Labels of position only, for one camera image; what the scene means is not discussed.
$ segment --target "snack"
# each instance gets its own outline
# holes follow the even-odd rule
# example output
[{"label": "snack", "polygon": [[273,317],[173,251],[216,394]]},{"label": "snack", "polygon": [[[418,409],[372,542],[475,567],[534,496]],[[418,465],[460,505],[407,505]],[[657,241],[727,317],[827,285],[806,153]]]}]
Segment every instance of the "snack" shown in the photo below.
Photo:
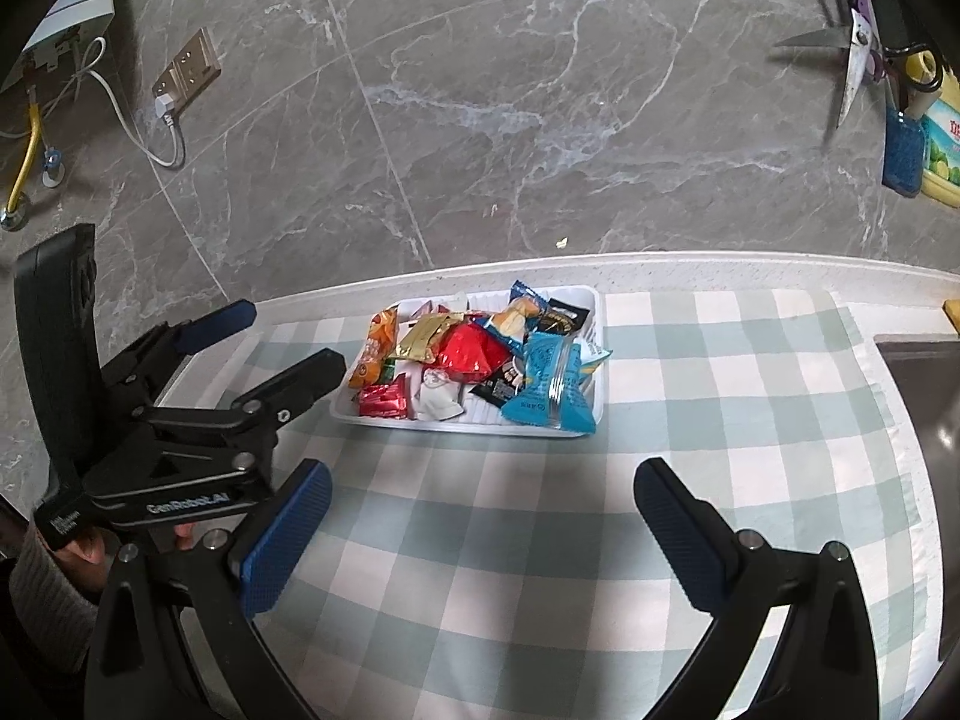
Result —
[{"label": "snack", "polygon": [[451,314],[426,314],[397,342],[394,357],[397,360],[434,362],[443,335],[457,323]]},{"label": "snack", "polygon": [[390,384],[395,378],[397,378],[397,361],[387,358],[380,367],[380,375],[376,384]]},{"label": "snack", "polygon": [[536,320],[549,305],[546,299],[522,281],[515,281],[510,289],[510,305],[492,317],[477,319],[477,323],[510,349],[512,354],[522,356],[524,336],[533,329]]},{"label": "snack", "polygon": [[419,396],[421,382],[424,381],[424,366],[414,360],[393,360],[395,367],[394,378],[402,373],[407,377],[407,396],[411,403],[416,403]]},{"label": "snack", "polygon": [[424,368],[424,384],[414,402],[417,419],[439,422],[464,413],[460,405],[460,383],[452,381],[446,371]]},{"label": "snack", "polygon": [[470,394],[503,408],[503,404],[523,389],[523,361],[511,357],[495,370],[490,378],[470,389]]},{"label": "snack", "polygon": [[416,309],[414,314],[410,317],[411,322],[416,322],[420,317],[425,317],[426,314],[433,314],[433,300],[427,300],[424,305]]},{"label": "snack", "polygon": [[572,336],[584,326],[589,309],[571,306],[563,300],[550,298],[549,307],[536,322],[539,333],[553,333],[556,336]]},{"label": "snack", "polygon": [[609,349],[605,349],[587,338],[573,338],[573,343],[580,348],[581,378],[592,376],[594,371],[600,367],[601,362],[613,354]]},{"label": "snack", "polygon": [[596,433],[593,413],[580,391],[580,347],[573,338],[532,333],[524,366],[529,384],[503,404],[500,411],[507,419],[536,427]]},{"label": "snack", "polygon": [[380,378],[383,359],[397,342],[397,306],[381,311],[370,321],[367,339],[347,384],[354,389],[373,384]]},{"label": "snack", "polygon": [[409,419],[410,400],[407,376],[402,373],[390,384],[368,384],[357,396],[357,413],[361,416],[387,416]]},{"label": "snack", "polygon": [[443,339],[435,365],[451,379],[475,384],[510,359],[506,346],[472,322],[458,324]]}]

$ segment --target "blue gripper pad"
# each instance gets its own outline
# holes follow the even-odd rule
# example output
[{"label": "blue gripper pad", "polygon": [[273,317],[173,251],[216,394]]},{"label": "blue gripper pad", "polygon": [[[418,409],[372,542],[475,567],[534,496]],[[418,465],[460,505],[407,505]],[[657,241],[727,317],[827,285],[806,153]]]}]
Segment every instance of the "blue gripper pad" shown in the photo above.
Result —
[{"label": "blue gripper pad", "polygon": [[205,348],[246,330],[256,319],[256,306],[250,300],[237,300],[212,314],[184,324],[176,334],[174,348],[179,354],[197,354]]},{"label": "blue gripper pad", "polygon": [[312,467],[286,496],[280,511],[235,571],[240,580],[240,607],[247,619],[269,611],[277,603],[296,562],[330,508],[333,493],[330,470],[318,461],[304,461],[306,463]]},{"label": "blue gripper pad", "polygon": [[634,499],[690,605],[717,614],[728,596],[728,576],[736,570],[733,531],[661,458],[637,468]]}]

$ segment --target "person's hand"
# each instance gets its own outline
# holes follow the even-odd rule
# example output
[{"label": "person's hand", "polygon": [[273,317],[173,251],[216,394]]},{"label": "person's hand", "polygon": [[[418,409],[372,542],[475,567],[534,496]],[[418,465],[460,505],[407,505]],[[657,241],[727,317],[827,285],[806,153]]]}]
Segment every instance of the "person's hand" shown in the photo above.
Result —
[{"label": "person's hand", "polygon": [[[193,525],[192,522],[174,525],[176,549],[190,549],[193,546]],[[51,554],[76,589],[99,593],[107,586],[107,546],[103,531],[99,528],[87,528],[64,548]]]}]

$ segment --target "marble wall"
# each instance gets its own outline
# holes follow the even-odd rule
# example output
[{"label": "marble wall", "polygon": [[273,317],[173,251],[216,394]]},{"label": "marble wall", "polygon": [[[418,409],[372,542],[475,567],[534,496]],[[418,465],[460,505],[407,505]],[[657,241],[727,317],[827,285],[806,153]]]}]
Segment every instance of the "marble wall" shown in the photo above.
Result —
[{"label": "marble wall", "polygon": [[[800,250],[956,269],[960,215],[880,186],[882,98],[839,132],[844,57],[774,42],[832,0],[116,0],[107,71],[169,153],[150,87],[206,26],[223,74],[153,169],[85,82],[49,122],[70,173],[0,237],[0,487],[43,450],[13,324],[16,255],[98,225],[104,354],[226,299],[506,258]],[[22,117],[22,90],[0,121]],[[22,145],[0,143],[5,178]]]}]

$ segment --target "black snack package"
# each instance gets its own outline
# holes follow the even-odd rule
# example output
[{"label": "black snack package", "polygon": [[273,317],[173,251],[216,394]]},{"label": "black snack package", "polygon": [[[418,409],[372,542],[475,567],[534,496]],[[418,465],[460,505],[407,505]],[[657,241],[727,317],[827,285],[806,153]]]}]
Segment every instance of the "black snack package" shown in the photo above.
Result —
[{"label": "black snack package", "polygon": [[571,306],[563,300],[550,298],[550,307],[539,318],[536,328],[541,333],[551,333],[555,336],[569,336],[584,326],[590,312],[589,309]]},{"label": "black snack package", "polygon": [[514,357],[498,367],[490,378],[484,379],[480,384],[470,388],[470,392],[501,409],[504,403],[522,389],[523,365],[520,360]]}]

